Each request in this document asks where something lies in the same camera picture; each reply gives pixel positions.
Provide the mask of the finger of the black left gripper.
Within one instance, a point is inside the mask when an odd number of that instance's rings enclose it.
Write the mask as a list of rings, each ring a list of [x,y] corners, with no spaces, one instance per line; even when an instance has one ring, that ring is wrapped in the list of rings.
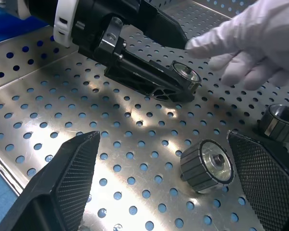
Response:
[[[164,47],[183,50],[188,41],[180,24],[156,7],[140,7],[139,29]]]
[[[107,67],[105,76],[159,101],[189,103],[195,99],[196,72],[178,61],[165,67],[130,56]]]

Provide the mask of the white gloved hand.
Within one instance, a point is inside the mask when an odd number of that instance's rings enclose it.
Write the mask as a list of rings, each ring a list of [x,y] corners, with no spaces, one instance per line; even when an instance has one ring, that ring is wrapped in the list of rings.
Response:
[[[185,50],[195,59],[209,58],[221,82],[256,90],[269,81],[289,82],[289,0],[258,0],[229,21],[190,39]]]

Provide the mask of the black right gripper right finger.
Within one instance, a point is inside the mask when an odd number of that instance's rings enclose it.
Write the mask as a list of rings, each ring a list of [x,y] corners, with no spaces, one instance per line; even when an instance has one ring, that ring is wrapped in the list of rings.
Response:
[[[227,135],[243,193],[266,231],[289,231],[289,153],[262,136]]]

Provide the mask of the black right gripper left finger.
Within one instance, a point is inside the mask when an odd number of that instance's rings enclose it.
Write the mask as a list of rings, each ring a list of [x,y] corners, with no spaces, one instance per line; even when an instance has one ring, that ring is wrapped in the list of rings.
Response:
[[[0,231],[76,231],[89,198],[100,133],[64,142],[29,181],[0,222]]]

